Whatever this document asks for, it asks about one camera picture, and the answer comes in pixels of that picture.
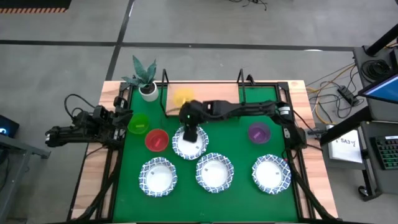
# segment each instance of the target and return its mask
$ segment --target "concrete floor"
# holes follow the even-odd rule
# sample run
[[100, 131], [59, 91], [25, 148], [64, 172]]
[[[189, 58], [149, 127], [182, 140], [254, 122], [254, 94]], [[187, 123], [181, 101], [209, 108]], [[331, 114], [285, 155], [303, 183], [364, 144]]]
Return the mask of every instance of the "concrete floor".
[[[111, 41], [118, 38], [128, 0], [73, 0], [64, 14], [0, 14], [0, 40]], [[360, 46], [370, 44], [398, 19], [393, 0], [268, 0], [261, 5], [228, 0], [136, 0], [125, 42]], [[44, 132], [69, 125], [63, 99], [78, 93], [95, 104], [113, 47], [0, 45], [0, 114], [21, 124], [18, 139], [46, 148]], [[158, 62], [171, 80], [230, 80], [240, 68], [256, 79], [299, 79], [310, 83], [353, 62], [351, 52], [290, 50], [172, 49], [123, 47], [113, 80], [132, 75], [131, 55]], [[318, 88], [320, 82], [310, 86]], [[358, 76], [354, 77], [361, 88]], [[336, 81], [347, 85], [344, 74]], [[336, 93], [329, 88], [324, 93]], [[84, 106], [71, 100], [71, 106]], [[353, 112], [365, 103], [353, 108]], [[325, 108], [335, 122], [333, 103]], [[49, 149], [51, 158], [33, 158], [18, 191], [11, 218], [30, 223], [66, 219], [85, 144]], [[354, 222], [396, 223], [398, 196], [362, 202], [357, 170], [328, 169], [340, 218]]]

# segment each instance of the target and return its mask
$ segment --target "keyboard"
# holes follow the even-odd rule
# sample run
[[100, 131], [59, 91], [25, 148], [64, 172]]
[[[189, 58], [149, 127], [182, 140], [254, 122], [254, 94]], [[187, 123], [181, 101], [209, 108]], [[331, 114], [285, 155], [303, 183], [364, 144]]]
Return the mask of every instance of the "keyboard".
[[398, 136], [371, 138], [371, 144], [382, 169], [398, 169]]

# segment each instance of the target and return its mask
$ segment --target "purple cup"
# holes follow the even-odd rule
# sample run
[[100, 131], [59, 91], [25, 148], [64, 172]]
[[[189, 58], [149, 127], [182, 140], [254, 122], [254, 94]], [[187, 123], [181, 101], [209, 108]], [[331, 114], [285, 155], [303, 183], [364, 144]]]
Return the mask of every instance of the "purple cup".
[[249, 139], [254, 144], [264, 144], [271, 138], [271, 131], [269, 130], [268, 126], [261, 122], [250, 125], [248, 134]]

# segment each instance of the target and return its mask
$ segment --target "green table surface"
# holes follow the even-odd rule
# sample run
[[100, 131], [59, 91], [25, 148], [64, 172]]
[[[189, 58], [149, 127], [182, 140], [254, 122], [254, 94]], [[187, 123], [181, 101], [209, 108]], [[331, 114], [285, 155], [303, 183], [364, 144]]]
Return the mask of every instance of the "green table surface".
[[[276, 100], [274, 88], [246, 88], [247, 102]], [[151, 152], [145, 147], [144, 135], [128, 133], [124, 145], [119, 178], [114, 222], [296, 222], [292, 186], [277, 194], [260, 191], [252, 179], [252, 165], [266, 154], [280, 157], [284, 150], [282, 128], [266, 116], [233, 118], [228, 121], [206, 123], [202, 128], [209, 135], [205, 154], [218, 152], [230, 159], [235, 174], [231, 187], [219, 194], [211, 194], [195, 179], [199, 159], [187, 161], [176, 155], [171, 138], [180, 127], [178, 117], [166, 118], [159, 105], [145, 102], [138, 91], [133, 91], [131, 109], [145, 113], [150, 129], [160, 128], [169, 134], [169, 145], [163, 152]], [[253, 144], [248, 128], [253, 122], [264, 122], [271, 130], [271, 140], [262, 145]], [[154, 157], [165, 157], [177, 170], [178, 182], [166, 197], [147, 196], [139, 188], [142, 165]]]

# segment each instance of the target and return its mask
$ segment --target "red cup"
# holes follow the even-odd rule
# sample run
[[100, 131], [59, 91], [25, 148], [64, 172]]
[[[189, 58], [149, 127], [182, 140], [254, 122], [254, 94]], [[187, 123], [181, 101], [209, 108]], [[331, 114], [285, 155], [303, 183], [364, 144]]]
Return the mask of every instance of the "red cup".
[[161, 152], [169, 144], [169, 135], [161, 129], [153, 129], [145, 137], [145, 145], [152, 152]]

